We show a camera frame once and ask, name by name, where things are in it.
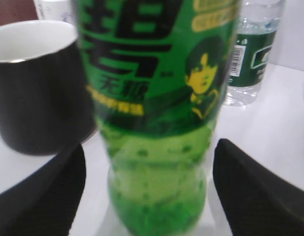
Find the bottle bottom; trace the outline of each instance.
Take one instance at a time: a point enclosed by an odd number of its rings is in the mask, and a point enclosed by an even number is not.
[[[261,83],[248,87],[228,86],[224,105],[244,106],[254,102],[258,96]]]
[[[138,163],[112,167],[111,203],[133,236],[182,236],[198,222],[206,198],[203,165]]]

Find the black cup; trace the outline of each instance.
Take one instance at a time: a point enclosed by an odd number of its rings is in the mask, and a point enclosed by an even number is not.
[[[0,135],[12,149],[52,154],[94,131],[76,40],[64,22],[0,27]]]

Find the dark green label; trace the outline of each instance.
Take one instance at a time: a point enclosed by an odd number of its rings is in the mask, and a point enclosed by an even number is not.
[[[238,35],[230,69],[231,86],[253,86],[263,79],[274,37],[275,32]]]
[[[150,137],[191,131],[224,99],[238,0],[78,0],[100,122]]]

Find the white table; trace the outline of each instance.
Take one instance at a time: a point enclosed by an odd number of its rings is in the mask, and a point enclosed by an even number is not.
[[[223,106],[207,153],[212,170],[213,151],[227,138],[278,176],[304,190],[304,72],[269,64],[257,101],[244,107]],[[71,236],[127,236],[118,222],[106,189],[109,163],[98,133],[83,144],[87,179],[70,230]],[[0,192],[13,186],[51,156],[32,158],[9,150],[0,141]],[[208,201],[191,236],[231,235],[226,218],[208,178]]]

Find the green liquid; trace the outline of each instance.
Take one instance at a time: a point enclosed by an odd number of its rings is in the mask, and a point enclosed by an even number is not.
[[[172,199],[163,205],[146,205],[124,198],[110,186],[117,214],[134,236],[167,236],[184,233],[198,221],[205,199],[201,189],[193,199]]]
[[[211,129],[163,139],[102,129],[112,168],[111,202],[134,236],[173,236],[190,230],[204,207],[205,150]]]

